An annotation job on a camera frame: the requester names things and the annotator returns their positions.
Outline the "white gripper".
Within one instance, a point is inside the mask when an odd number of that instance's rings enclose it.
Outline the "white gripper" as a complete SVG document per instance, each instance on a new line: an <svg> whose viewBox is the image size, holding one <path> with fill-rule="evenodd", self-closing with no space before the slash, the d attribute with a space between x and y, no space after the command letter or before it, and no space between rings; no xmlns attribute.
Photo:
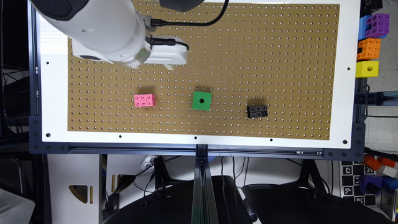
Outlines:
<svg viewBox="0 0 398 224"><path fill-rule="evenodd" d="M187 54L188 45L182 39L160 36L147 38L147 43L144 44L142 50L134 59L110 60L72 39L73 56L96 62L116 63L122 66L140 66L149 63L162 64L167 70L174 70L171 65L184 65L187 63Z"/></svg>

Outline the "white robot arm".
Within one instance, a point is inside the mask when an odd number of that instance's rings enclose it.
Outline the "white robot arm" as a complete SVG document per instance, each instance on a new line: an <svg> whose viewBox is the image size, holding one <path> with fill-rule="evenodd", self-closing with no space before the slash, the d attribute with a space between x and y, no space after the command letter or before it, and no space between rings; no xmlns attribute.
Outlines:
<svg viewBox="0 0 398 224"><path fill-rule="evenodd" d="M125 67L187 63L188 45L178 37L153 36L152 16L128 0L31 0L35 10L72 40L76 57Z"/></svg>

